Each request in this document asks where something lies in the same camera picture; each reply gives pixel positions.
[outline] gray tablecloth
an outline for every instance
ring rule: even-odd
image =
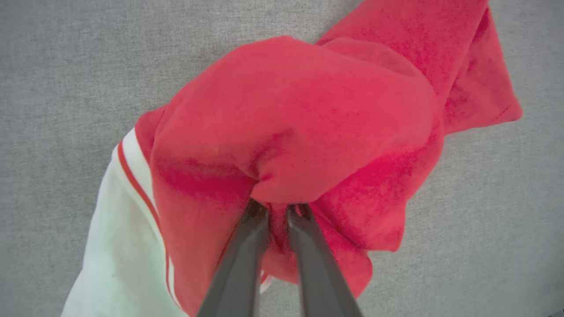
[[[240,44],[313,42],[357,0],[0,2],[0,316],[58,316],[112,148]],[[547,316],[564,307],[564,1],[492,0],[523,119],[448,136],[366,316]],[[275,283],[262,316],[297,316]]]

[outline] red cloth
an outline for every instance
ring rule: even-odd
[[[135,126],[180,304],[197,312],[249,197],[271,209],[269,274],[297,281],[284,210],[312,202],[358,296],[445,134],[520,116],[485,0],[367,0],[316,45],[236,49]]]

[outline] tongs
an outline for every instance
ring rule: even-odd
[[[309,205],[289,205],[286,219],[298,263],[302,316],[361,317]],[[267,247],[268,209],[250,199],[197,317],[258,316],[261,259]]]

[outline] red and white garment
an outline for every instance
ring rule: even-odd
[[[195,316],[250,197],[263,289],[297,282],[284,212],[309,202],[358,296],[444,136],[521,114],[486,0],[366,0],[314,45],[239,47],[117,146],[63,317]]]

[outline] gray background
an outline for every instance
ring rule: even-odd
[[[59,316],[111,150],[240,44],[314,42],[358,0],[2,0],[0,316]],[[564,308],[564,1],[492,0],[524,116],[448,136],[397,254],[373,253],[366,316]],[[297,316],[276,283],[262,316]]]

